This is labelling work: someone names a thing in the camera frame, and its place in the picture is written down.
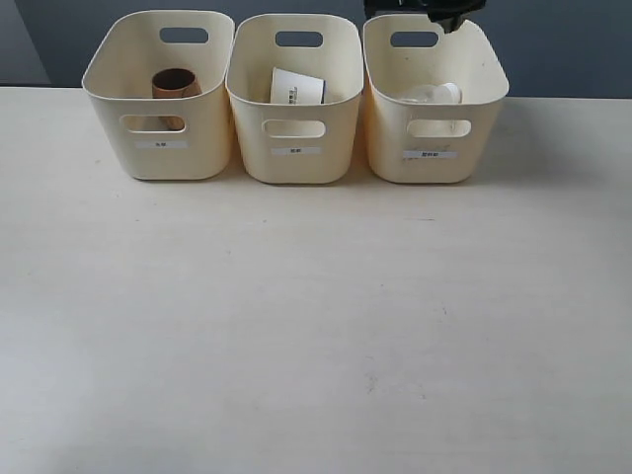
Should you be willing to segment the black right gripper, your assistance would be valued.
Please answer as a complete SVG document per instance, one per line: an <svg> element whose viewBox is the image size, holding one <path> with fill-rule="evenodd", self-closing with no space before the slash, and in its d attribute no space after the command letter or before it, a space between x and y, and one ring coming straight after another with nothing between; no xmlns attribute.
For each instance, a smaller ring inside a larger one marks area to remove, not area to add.
<svg viewBox="0 0 632 474"><path fill-rule="evenodd" d="M466 17L485 8L486 0L364 0L367 19L378 14L425 14L446 34L457 31Z"/></svg>

